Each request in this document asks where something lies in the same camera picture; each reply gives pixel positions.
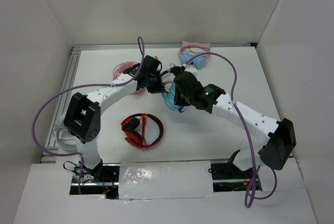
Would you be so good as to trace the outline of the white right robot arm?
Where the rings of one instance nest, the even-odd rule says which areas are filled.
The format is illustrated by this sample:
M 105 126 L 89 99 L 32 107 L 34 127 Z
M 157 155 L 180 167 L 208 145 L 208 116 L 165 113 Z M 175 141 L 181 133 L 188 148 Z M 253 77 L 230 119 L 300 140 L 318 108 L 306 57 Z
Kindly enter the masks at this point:
M 292 121 L 279 121 L 267 117 L 246 105 L 232 99 L 222 88 L 208 84 L 203 86 L 190 72 L 184 71 L 174 78 L 176 86 L 175 103 L 184 102 L 198 110 L 222 117 L 246 130 L 247 136 L 255 137 L 261 148 L 253 155 L 234 153 L 228 165 L 228 173 L 240 178 L 253 164 L 266 165 L 282 170 L 296 146 Z

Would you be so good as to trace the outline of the teal cat-ear headphones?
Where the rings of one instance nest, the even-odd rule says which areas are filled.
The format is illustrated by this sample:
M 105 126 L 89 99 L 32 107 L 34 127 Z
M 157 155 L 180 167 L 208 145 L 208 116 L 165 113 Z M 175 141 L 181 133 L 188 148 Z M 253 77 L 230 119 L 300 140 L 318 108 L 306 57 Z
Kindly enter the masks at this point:
M 171 85 L 167 92 L 163 92 L 161 94 L 162 98 L 164 99 L 165 105 L 172 111 L 178 111 L 179 113 L 182 113 L 186 110 L 186 106 L 179 106 L 175 105 L 174 99 L 175 99 L 175 91 L 176 86 L 173 81 L 174 75 L 173 74 L 167 74 L 164 77 L 162 77 L 163 85 Z

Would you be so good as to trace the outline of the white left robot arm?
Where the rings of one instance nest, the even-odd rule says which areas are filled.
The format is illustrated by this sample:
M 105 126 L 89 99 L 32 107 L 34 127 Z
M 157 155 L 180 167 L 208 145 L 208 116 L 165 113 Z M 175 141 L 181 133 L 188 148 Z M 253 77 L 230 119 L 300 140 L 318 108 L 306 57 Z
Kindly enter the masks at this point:
M 162 63 L 152 56 L 145 56 L 140 64 L 125 69 L 114 81 L 86 95 L 72 95 L 64 126 L 74 137 L 75 145 L 83 160 L 84 175 L 92 182 L 103 176 L 103 161 L 99 155 L 97 139 L 101 130 L 101 115 L 121 98 L 146 88 L 149 92 L 164 90 L 160 69 Z

